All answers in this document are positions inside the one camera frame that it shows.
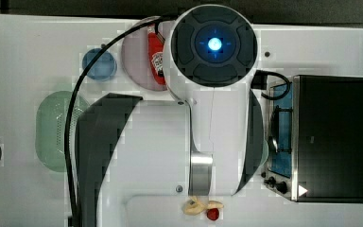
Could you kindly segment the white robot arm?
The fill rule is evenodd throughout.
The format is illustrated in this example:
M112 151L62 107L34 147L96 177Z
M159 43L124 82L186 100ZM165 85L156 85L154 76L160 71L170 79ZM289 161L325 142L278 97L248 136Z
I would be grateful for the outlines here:
M234 9L182 14L164 43L169 101L107 94L78 119L82 227L126 227L136 196L231 196L259 166L258 41Z

